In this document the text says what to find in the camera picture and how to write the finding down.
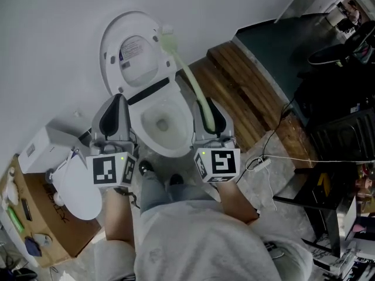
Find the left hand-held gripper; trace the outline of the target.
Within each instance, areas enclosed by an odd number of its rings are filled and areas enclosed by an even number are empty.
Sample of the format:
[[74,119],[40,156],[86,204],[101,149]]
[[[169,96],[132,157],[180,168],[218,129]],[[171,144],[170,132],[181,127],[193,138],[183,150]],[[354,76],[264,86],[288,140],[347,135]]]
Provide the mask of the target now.
[[96,187],[131,186],[138,147],[128,141],[130,127],[128,103],[122,94],[112,96],[95,114],[91,134],[105,140],[90,142],[91,155],[86,157],[86,164]]

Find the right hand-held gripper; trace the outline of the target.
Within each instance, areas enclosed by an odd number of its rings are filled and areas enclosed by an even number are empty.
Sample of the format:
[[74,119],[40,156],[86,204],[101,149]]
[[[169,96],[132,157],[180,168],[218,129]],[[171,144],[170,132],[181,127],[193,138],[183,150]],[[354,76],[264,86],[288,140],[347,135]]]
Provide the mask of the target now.
[[204,128],[204,113],[196,100],[192,110],[195,132],[193,160],[203,183],[228,182],[240,174],[240,149],[236,148],[234,123],[221,104],[212,98],[206,99],[215,123],[215,130],[210,133],[218,138],[209,139],[210,134]]

